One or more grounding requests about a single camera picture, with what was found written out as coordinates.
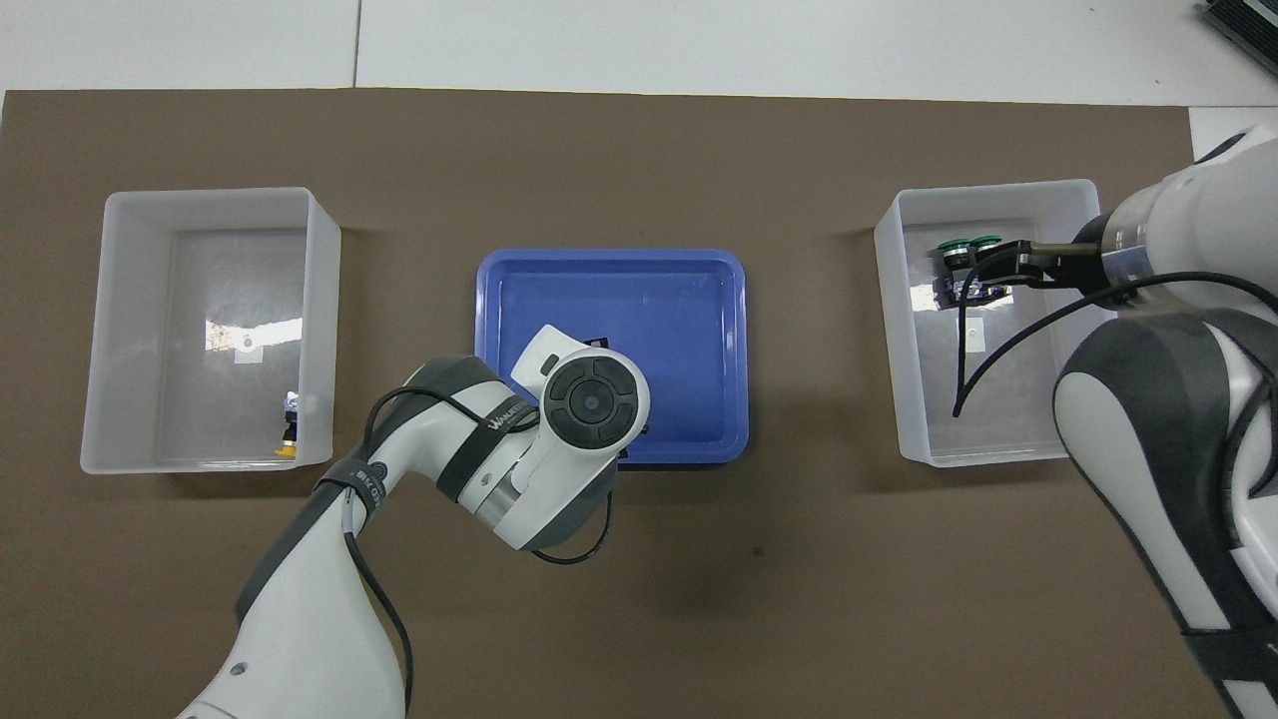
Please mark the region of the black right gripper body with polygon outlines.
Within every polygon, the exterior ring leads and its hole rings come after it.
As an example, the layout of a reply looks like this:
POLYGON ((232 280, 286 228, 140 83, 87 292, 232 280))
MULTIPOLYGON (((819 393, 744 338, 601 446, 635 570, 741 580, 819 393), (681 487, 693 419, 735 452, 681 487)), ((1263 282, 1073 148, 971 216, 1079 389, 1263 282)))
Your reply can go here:
POLYGON ((1103 268, 1103 238, 1111 215, 1100 215, 1074 232, 1068 243, 1033 243, 1033 290, 1074 290, 1090 295, 1109 287, 1103 268))

